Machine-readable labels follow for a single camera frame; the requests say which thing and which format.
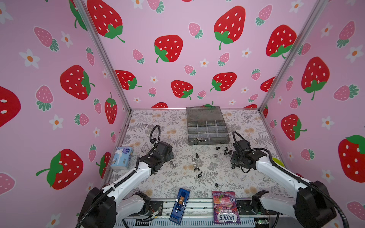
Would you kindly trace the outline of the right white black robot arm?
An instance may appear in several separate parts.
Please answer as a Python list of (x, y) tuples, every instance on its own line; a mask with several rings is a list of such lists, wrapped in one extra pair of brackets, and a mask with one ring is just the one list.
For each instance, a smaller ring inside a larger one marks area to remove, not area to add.
[(339, 216), (343, 227), (349, 222), (339, 205), (330, 197), (327, 187), (320, 181), (312, 182), (290, 172), (274, 162), (265, 148), (251, 148), (245, 140), (235, 140), (232, 165), (247, 172), (257, 170), (282, 186), (290, 194), (281, 197), (268, 191), (260, 191), (252, 197), (254, 213), (275, 211), (295, 218), (304, 228), (322, 228)]

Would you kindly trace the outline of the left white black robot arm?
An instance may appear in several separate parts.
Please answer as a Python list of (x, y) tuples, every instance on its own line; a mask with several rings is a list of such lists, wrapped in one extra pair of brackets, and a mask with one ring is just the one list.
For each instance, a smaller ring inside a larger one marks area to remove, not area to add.
[(77, 228), (112, 228), (117, 220), (148, 211), (150, 198), (136, 193), (125, 196), (150, 176), (157, 174), (163, 164), (172, 160), (173, 147), (166, 142), (155, 143), (153, 149), (136, 161), (134, 169), (102, 189), (93, 188), (86, 196), (76, 224)]

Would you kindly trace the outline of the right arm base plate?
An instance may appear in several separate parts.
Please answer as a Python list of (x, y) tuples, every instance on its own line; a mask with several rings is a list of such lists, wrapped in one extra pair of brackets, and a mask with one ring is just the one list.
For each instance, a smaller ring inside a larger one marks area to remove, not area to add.
[(237, 200), (237, 209), (241, 216), (264, 216), (264, 215), (276, 215), (274, 211), (255, 212), (252, 207), (252, 201), (250, 199)]

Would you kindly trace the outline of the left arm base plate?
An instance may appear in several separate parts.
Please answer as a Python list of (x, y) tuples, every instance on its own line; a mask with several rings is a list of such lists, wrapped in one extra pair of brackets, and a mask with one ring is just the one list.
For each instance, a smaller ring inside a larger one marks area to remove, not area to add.
[(142, 214), (142, 217), (156, 217), (161, 216), (163, 212), (163, 201), (161, 200), (152, 200), (147, 207), (147, 211)]

